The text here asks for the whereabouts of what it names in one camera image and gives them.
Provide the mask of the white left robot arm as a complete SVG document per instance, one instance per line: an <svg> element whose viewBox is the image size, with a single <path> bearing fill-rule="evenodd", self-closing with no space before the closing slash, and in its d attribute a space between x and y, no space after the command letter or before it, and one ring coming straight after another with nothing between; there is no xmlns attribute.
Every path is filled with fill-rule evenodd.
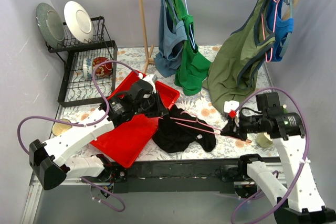
<svg viewBox="0 0 336 224"><path fill-rule="evenodd" d="M154 74L133 83L128 91L102 103L85 120L52 139L35 140L29 145L29 164L43 189L51 190L68 178L95 177L100 182L111 178L110 162L104 155L72 158L72 155L105 133L143 114L147 118L166 115Z"/></svg>

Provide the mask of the black tank top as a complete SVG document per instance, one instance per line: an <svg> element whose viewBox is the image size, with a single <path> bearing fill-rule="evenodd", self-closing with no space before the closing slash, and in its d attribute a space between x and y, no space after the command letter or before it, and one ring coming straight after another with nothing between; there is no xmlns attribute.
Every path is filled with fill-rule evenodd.
<svg viewBox="0 0 336 224"><path fill-rule="evenodd" d="M195 120L195 117L189 114L181 115L180 113L182 111L184 110L174 105L169 110L168 115L158 120L157 131L152 136L155 144L167 153L176 153L185 151L191 143L196 142L204 151L211 152L216 146L215 134L207 133L202 130L214 132L213 129L199 124L172 120L170 118L175 117ZM185 127L184 125L180 125L179 122L188 126L201 128L202 130Z"/></svg>

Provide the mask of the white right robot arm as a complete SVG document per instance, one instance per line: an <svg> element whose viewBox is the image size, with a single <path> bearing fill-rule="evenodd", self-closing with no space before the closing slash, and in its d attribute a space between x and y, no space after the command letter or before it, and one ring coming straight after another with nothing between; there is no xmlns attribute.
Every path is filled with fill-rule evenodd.
<svg viewBox="0 0 336 224"><path fill-rule="evenodd" d="M308 160L309 133L300 112L286 112L280 104L278 89L254 93L255 115L243 115L237 101L224 102L227 124L221 135L247 140L250 133L267 133L282 165L284 186L258 154L243 155L238 160L238 176L253 180L273 208L257 220L273 215L276 223L332 223L335 211L327 208L316 187Z"/></svg>

